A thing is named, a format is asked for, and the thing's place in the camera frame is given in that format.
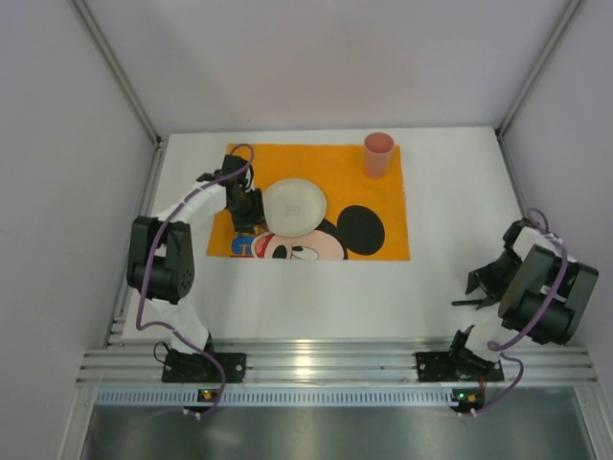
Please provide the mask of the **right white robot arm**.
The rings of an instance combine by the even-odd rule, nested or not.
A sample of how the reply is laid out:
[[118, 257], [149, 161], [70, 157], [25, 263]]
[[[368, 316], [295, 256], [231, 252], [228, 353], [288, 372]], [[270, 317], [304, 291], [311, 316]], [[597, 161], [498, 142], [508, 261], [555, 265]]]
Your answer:
[[454, 335], [449, 357], [460, 380], [486, 376], [502, 354], [529, 338], [539, 345], [564, 345], [575, 334], [600, 273], [571, 257], [546, 223], [528, 218], [511, 224], [503, 252], [470, 271], [467, 294], [485, 298], [476, 308], [496, 305], [497, 316]]

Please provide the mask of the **white round plate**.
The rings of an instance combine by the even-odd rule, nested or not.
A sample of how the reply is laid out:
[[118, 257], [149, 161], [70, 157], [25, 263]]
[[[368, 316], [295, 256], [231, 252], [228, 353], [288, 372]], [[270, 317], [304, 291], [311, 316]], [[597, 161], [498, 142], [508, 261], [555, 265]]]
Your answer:
[[316, 229], [324, 220], [327, 200], [318, 186], [301, 178], [275, 182], [262, 193], [267, 230], [294, 238]]

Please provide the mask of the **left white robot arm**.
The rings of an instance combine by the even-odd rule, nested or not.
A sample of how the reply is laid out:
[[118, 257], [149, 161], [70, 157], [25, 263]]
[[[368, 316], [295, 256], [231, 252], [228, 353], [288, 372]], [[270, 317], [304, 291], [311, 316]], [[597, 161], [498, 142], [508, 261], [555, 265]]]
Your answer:
[[236, 231], [252, 234], [264, 225], [261, 190], [253, 184], [251, 158], [225, 155], [214, 172], [201, 174], [186, 196], [154, 217], [139, 216], [131, 226], [126, 282], [139, 293], [135, 326], [161, 327], [164, 383], [241, 383], [244, 353], [219, 352], [196, 311], [193, 230], [222, 211]]

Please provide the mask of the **pink plastic cup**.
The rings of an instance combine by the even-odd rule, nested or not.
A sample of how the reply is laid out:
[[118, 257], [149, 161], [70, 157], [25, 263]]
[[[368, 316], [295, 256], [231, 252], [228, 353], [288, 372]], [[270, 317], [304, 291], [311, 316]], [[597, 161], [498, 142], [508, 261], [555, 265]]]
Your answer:
[[388, 170], [396, 144], [384, 132], [372, 132], [364, 139], [364, 171], [372, 178], [382, 177]]

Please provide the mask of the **orange Mickey Mouse placemat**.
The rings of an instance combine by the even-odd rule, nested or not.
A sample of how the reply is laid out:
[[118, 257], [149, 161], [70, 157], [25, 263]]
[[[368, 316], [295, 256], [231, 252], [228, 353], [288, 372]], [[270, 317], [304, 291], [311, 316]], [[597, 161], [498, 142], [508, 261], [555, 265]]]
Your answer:
[[300, 178], [316, 185], [327, 202], [324, 220], [295, 238], [262, 228], [234, 230], [231, 216], [216, 215], [207, 253], [213, 257], [300, 261], [407, 261], [410, 258], [400, 150], [394, 149], [380, 178], [364, 173], [359, 145], [256, 144], [255, 185]]

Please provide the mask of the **green handled spoon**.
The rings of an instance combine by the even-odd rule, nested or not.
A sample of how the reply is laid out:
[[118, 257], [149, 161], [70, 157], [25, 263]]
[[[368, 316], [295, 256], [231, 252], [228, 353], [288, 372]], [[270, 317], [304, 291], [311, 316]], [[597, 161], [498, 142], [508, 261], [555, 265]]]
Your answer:
[[479, 306], [486, 302], [486, 299], [468, 299], [468, 300], [456, 300], [451, 302], [451, 306]]

